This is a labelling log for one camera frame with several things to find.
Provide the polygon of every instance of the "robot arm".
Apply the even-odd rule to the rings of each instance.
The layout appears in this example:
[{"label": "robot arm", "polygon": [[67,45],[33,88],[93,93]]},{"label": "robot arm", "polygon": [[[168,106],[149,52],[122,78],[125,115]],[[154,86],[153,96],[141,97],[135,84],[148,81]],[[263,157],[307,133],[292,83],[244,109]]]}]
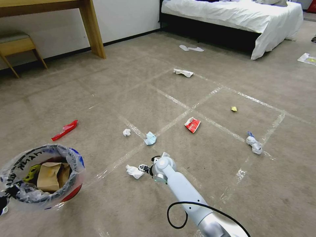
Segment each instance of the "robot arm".
[{"label": "robot arm", "polygon": [[[165,182],[180,202],[204,204],[206,201],[186,177],[176,172],[176,165],[167,153],[153,160],[151,167],[140,165],[139,170],[149,173],[157,182]],[[205,237],[247,237],[247,233],[236,223],[218,218],[208,208],[197,204],[182,204],[183,209]]]}]

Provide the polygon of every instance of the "white slipper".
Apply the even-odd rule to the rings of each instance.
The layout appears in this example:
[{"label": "white slipper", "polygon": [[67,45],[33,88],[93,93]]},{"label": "white slipper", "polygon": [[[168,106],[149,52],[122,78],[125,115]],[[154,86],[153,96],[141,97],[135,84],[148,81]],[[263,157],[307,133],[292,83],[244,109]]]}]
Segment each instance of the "white slipper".
[{"label": "white slipper", "polygon": [[200,48],[200,47],[196,47],[196,48],[187,48],[188,50],[193,50],[193,51],[197,51],[197,52],[203,52],[204,49]]},{"label": "white slipper", "polygon": [[189,51],[188,48],[187,48],[187,46],[185,46],[185,45],[180,45],[179,47],[180,47],[181,49],[183,49],[184,51]]}]

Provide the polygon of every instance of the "white wall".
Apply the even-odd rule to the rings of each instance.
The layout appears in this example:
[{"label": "white wall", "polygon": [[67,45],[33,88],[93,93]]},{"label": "white wall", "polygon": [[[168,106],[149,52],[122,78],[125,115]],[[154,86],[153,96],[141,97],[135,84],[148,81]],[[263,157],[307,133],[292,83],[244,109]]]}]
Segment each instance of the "white wall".
[{"label": "white wall", "polygon": [[[159,28],[159,0],[93,0],[103,43]],[[0,18],[0,31],[28,33],[44,58],[89,47],[78,9]],[[9,56],[13,65],[36,60],[32,52]],[[7,65],[0,59],[0,69]]]}]

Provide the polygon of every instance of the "black cable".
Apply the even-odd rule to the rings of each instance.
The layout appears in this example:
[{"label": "black cable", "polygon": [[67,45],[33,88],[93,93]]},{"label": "black cable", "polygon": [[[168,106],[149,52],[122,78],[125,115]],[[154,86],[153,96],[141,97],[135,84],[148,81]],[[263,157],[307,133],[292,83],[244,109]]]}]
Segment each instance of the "black cable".
[{"label": "black cable", "polygon": [[168,219],[169,224],[170,224],[173,228],[175,228],[175,229],[181,229],[181,228],[183,228],[183,227],[186,225],[187,221],[188,221],[188,214],[187,214],[187,212],[185,212],[185,216],[186,216],[186,217],[185,217],[185,222],[184,222],[184,224],[183,224],[182,226],[174,226],[174,225],[170,222],[170,218],[169,218],[169,211],[170,211],[170,208],[172,208],[174,205],[178,205],[178,204],[193,204],[193,205],[198,205],[198,206],[206,207],[206,208],[208,208],[208,209],[211,209],[211,210],[213,210],[213,211],[216,211],[216,212],[222,214],[223,216],[225,216],[225,217],[231,219],[233,222],[235,222],[237,225],[239,225],[239,226],[245,231],[245,233],[247,234],[248,237],[251,237],[250,234],[248,233],[248,231],[242,226],[242,224],[240,224],[236,219],[232,218],[231,216],[227,215],[226,213],[223,213],[222,211],[220,211],[220,210],[218,210],[218,209],[216,209],[216,208],[210,207],[210,206],[208,206],[208,205],[204,205],[204,204],[202,204],[202,203],[189,202],[189,201],[174,202],[174,203],[172,203],[172,204],[168,207],[168,210],[167,210],[167,219]]},{"label": "black cable", "polygon": [[160,156],[154,156],[151,158],[151,161],[154,162],[155,158],[160,157]]}]

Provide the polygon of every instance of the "red snack wrapper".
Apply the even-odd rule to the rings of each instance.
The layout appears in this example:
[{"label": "red snack wrapper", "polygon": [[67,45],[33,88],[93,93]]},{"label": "red snack wrapper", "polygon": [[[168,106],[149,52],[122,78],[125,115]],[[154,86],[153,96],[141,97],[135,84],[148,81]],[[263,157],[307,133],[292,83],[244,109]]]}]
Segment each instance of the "red snack wrapper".
[{"label": "red snack wrapper", "polygon": [[70,124],[65,125],[63,127],[63,131],[61,133],[58,133],[56,136],[54,136],[52,138],[52,140],[56,141],[56,140],[60,139],[62,136],[69,133],[71,130],[73,130],[75,127],[77,127],[77,122],[78,122],[78,120],[75,120],[75,121],[71,122]]},{"label": "red snack wrapper", "polygon": [[194,117],[191,117],[188,119],[188,121],[184,124],[187,129],[190,130],[190,132],[195,133],[195,131],[198,129],[201,121],[197,120]]}]

